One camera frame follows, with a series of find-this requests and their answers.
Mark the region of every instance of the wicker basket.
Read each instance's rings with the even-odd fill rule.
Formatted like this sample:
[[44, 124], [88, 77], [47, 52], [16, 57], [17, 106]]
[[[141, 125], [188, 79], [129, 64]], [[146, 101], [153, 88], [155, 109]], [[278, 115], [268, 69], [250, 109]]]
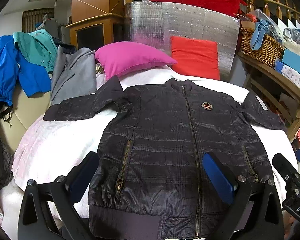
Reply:
[[250, 46], [250, 40], [254, 30], [242, 28], [242, 53], [250, 56], [263, 64], [266, 64], [274, 68], [275, 58], [282, 59], [284, 52], [284, 47], [282, 47], [274, 38], [270, 37], [268, 34], [264, 36], [262, 45], [258, 50], [252, 50]]

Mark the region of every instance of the bed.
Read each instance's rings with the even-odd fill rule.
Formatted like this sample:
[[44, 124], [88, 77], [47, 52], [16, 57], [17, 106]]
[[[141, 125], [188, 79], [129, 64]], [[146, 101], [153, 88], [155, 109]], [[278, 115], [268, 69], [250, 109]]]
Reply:
[[[248, 93], [248, 90], [226, 82], [182, 76], [168, 66], [133, 72], [120, 77], [120, 82], [122, 88], [126, 89], [137, 84], [161, 84], [170, 78], [189, 79], [197, 85], [227, 93], [239, 103], [243, 102]], [[0, 191], [0, 205], [4, 212], [2, 227], [12, 240], [17, 239], [22, 190], [25, 190], [27, 181], [35, 179], [38, 183], [46, 183], [53, 181], [59, 175], [68, 174], [71, 168], [79, 164], [89, 151], [97, 151], [104, 128], [116, 116], [116, 111], [107, 108], [92, 119], [74, 122], [46, 122], [42, 119], [44, 111], [45, 109], [36, 112], [37, 120], [28, 127], [15, 151], [12, 168], [15, 179]], [[268, 130], [256, 126], [253, 128], [260, 137], [270, 162], [272, 162], [274, 154], [282, 153], [296, 169], [298, 168], [294, 151], [284, 131]], [[286, 195], [285, 182], [274, 168], [273, 173], [282, 202]], [[81, 217], [88, 218], [88, 190], [74, 207]], [[58, 212], [53, 203], [50, 208], [60, 225]]]

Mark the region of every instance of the zipper pull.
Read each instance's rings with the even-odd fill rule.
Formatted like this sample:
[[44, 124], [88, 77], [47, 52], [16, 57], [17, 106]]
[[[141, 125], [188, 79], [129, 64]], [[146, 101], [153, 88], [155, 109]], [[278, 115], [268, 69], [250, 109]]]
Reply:
[[122, 185], [123, 185], [123, 179], [117, 179], [117, 185], [116, 185], [117, 193], [120, 193], [122, 189]]
[[254, 174], [254, 177], [256, 178], [256, 183], [259, 183], [259, 178], [258, 178], [258, 174]]

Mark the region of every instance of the orange-red cushion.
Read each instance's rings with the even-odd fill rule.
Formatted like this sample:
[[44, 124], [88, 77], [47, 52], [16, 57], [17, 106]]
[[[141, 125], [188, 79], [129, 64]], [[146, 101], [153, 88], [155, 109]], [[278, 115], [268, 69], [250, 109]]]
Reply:
[[186, 76], [220, 80], [218, 47], [215, 41], [171, 37], [172, 69]]

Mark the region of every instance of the black jacket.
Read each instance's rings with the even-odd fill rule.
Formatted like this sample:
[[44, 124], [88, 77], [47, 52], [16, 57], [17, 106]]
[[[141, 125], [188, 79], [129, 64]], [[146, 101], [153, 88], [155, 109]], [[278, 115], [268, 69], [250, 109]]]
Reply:
[[114, 76], [95, 94], [51, 106], [44, 120], [92, 118], [106, 105], [119, 112], [104, 130], [99, 167], [90, 183], [90, 230], [96, 236], [206, 237], [228, 207], [202, 169], [206, 152], [213, 152], [236, 176], [261, 183], [273, 178], [250, 124], [284, 126], [251, 92], [241, 105], [189, 80], [170, 79], [123, 92]]

